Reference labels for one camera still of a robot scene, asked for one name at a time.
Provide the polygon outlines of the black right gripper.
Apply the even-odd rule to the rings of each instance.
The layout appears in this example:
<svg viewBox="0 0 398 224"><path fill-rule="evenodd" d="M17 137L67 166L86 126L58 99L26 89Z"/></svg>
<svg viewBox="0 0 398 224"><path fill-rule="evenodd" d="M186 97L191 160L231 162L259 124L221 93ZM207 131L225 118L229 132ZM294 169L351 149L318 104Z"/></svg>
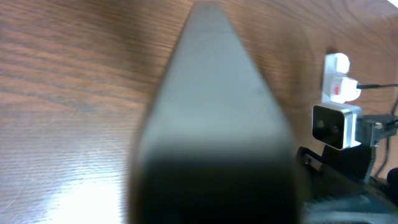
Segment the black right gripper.
<svg viewBox="0 0 398 224"><path fill-rule="evenodd" d="M307 181L302 223L397 223L397 169L372 177L373 149L300 147L296 159Z"/></svg>

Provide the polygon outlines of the gold Galaxy smartphone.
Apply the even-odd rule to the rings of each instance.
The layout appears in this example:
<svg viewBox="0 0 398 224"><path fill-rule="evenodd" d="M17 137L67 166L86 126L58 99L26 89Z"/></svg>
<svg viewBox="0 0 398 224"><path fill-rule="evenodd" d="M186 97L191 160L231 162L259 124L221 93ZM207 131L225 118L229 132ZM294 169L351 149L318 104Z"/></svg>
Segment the gold Galaxy smartphone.
<svg viewBox="0 0 398 224"><path fill-rule="evenodd" d="M289 124L217 2L193 4L143 124L130 223L300 223Z"/></svg>

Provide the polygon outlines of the white USB charger plug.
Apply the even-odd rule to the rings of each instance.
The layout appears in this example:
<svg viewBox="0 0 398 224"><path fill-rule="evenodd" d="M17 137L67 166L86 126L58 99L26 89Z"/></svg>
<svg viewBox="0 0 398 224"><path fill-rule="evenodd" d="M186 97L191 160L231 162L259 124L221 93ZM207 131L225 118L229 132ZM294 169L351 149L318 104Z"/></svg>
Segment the white USB charger plug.
<svg viewBox="0 0 398 224"><path fill-rule="evenodd" d="M359 98L361 90L358 81L349 77L337 77L332 79L330 88L330 100L335 103L345 103Z"/></svg>

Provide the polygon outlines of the white power strip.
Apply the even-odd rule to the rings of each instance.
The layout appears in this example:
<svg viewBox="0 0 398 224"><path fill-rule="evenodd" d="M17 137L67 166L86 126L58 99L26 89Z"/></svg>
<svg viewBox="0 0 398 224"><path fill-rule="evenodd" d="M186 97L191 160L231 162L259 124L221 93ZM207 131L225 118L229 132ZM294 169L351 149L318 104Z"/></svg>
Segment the white power strip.
<svg viewBox="0 0 398 224"><path fill-rule="evenodd" d="M350 68L350 60L346 54L326 54L323 63L322 98L321 102L331 101L333 93L332 83L341 77L346 77Z"/></svg>

